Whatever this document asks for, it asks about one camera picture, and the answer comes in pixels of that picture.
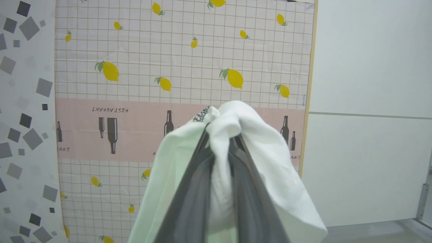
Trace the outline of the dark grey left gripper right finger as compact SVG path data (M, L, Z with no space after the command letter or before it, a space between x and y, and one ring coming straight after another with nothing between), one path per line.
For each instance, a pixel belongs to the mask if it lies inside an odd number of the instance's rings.
M291 243L242 135L230 138L238 243Z

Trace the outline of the grey metal bracket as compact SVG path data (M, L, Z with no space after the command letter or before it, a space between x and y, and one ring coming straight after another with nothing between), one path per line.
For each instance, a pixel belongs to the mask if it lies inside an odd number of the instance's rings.
M432 157L423 183L415 220L432 229Z

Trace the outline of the white long-sleeve shirt grey stitching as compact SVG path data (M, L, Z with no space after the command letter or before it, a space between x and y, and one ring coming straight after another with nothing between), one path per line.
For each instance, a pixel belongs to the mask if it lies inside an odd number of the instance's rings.
M282 135L242 101L206 107L162 140L128 243L153 243L202 132L215 162L211 174L207 243L238 243L230 138L242 135L291 243L321 243L327 235L291 162Z

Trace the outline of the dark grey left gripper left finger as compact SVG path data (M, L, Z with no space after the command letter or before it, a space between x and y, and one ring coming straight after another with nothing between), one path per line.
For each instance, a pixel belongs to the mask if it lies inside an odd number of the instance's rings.
M153 243L207 243L215 155L204 130Z

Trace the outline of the lemon and bottle print cloth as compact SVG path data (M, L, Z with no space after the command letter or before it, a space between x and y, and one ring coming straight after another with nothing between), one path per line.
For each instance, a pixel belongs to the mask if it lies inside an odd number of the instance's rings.
M160 142L241 100L301 165L317 0L57 0L60 197L69 243L127 243Z

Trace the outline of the light wooden board edge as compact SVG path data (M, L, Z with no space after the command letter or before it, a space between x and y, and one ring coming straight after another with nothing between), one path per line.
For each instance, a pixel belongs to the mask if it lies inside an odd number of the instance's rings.
M314 0L314 17L312 22L312 43L310 50L310 65L309 65L309 76L307 82L307 95L305 102L305 113L304 113L304 129L303 129L303 138L301 143L301 155L300 155L300 163L298 167L298 175L302 177L304 171L304 155L306 150L306 136L307 136L307 127L308 127L308 119L309 119L309 109L310 109L310 99L311 99L311 90L312 90L312 77L313 77L313 69L314 69L314 55L315 55L315 43L316 43L316 28L317 28L317 17L318 17L318 4L319 0Z

